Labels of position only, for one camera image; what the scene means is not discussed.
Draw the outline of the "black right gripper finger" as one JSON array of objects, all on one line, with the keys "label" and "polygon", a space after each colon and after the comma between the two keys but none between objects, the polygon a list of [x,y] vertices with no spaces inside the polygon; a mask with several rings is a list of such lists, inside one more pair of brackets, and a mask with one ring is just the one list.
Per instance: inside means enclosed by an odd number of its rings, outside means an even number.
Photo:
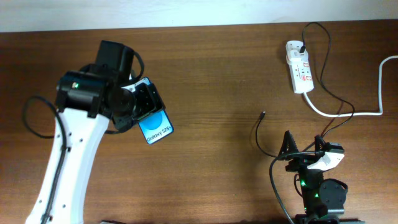
[{"label": "black right gripper finger", "polygon": [[298,151],[293,135],[290,131],[286,131],[278,156],[286,154],[286,157],[294,157],[294,153]]},{"label": "black right gripper finger", "polygon": [[316,135],[314,140],[315,152],[325,152],[326,142],[323,140],[321,135]]}]

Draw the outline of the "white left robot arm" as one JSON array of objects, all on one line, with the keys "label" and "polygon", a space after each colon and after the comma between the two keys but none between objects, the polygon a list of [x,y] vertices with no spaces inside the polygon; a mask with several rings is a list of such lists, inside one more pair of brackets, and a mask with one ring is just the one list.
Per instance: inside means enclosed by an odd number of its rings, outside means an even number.
[{"label": "white left robot arm", "polygon": [[86,188],[106,134],[139,126],[148,144],[174,128],[155,85],[132,69],[139,54],[104,40],[95,62],[59,79],[50,109],[53,146],[38,199],[27,223],[82,223]]}]

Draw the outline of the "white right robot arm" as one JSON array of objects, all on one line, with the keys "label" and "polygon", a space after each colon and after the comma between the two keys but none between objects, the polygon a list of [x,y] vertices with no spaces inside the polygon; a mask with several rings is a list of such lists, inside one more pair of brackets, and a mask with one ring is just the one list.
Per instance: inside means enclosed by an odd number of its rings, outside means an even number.
[{"label": "white right robot arm", "polygon": [[298,175],[305,213],[296,215],[296,223],[362,223],[358,219],[341,219],[348,186],[336,179],[325,179],[323,173],[335,168],[345,150],[338,143],[325,142],[317,135],[315,150],[299,151],[290,131],[284,133],[278,161],[288,161],[285,170]]}]

